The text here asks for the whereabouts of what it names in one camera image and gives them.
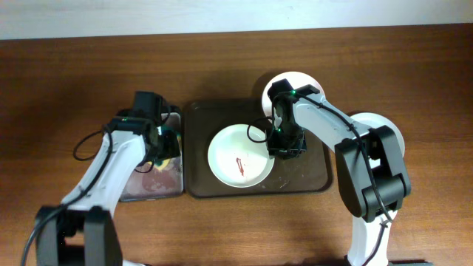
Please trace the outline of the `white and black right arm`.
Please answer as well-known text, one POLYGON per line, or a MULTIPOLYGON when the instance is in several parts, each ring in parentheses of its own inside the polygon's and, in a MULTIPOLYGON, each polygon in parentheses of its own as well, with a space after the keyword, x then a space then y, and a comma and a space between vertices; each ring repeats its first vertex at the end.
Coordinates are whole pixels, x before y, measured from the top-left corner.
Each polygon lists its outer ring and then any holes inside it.
POLYGON ((388 126, 373 128, 353 120, 330 104, 314 86, 297 89, 282 79, 272 83, 271 128, 265 142, 271 156, 283 160, 306 150, 306 131, 336 156, 338 190, 353 216, 349 265, 388 265, 392 222, 411 193, 400 143, 388 126))

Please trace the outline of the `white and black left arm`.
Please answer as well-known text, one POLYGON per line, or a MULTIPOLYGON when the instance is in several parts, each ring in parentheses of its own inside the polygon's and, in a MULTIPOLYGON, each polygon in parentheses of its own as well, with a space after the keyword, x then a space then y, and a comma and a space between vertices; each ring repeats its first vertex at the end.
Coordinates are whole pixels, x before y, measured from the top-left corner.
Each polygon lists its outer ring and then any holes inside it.
POLYGON ((57 207, 43 206, 28 240, 38 265, 128 265, 112 220, 138 166, 180 155, 177 137, 152 119, 114 117, 81 181, 57 207))

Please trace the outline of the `pale blue plate with stain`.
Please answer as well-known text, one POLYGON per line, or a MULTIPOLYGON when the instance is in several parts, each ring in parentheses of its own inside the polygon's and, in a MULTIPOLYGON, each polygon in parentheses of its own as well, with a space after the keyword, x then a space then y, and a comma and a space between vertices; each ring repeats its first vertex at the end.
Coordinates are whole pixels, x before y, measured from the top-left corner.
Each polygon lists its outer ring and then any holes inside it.
MULTIPOLYGON (((401 154, 402 157, 404 158, 405 155, 405 142, 404 142, 404 137, 401 134, 401 131, 399 128, 387 117, 384 117, 383 115, 379 115, 376 113, 372 112, 361 112, 357 113, 354 115, 351 115, 350 118, 358 123, 364 124, 369 126, 370 128, 377 129, 381 126, 388 126, 391 130, 394 131, 396 139, 398 141, 398 144, 400 146, 401 154)), ((367 151, 368 157, 369 157, 369 163, 371 168, 376 168, 381 165, 381 160, 377 159, 374 160, 372 159, 370 154, 370 147, 367 144, 368 139, 366 139, 365 142, 365 149, 367 151)))

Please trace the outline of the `green and yellow scrub sponge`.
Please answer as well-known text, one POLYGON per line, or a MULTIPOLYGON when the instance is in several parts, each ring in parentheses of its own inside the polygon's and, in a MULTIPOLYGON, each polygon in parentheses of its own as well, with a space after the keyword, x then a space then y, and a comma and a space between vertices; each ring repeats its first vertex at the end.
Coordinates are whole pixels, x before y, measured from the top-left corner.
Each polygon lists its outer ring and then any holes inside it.
POLYGON ((180 133, 168 126, 161 126, 160 140, 162 148, 154 159, 154 168, 158 171, 182 172, 182 147, 180 133))

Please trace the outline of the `cream plate with red stain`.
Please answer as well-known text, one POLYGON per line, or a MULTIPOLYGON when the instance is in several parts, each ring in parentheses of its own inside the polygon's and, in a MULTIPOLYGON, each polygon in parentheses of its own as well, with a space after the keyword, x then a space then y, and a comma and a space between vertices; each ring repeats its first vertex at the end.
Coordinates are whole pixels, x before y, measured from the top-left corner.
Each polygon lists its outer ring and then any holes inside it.
POLYGON ((262 142, 265 133, 247 124, 234 124, 219 131, 208 147, 211 172, 222 183, 249 188, 271 173, 275 159, 262 142))

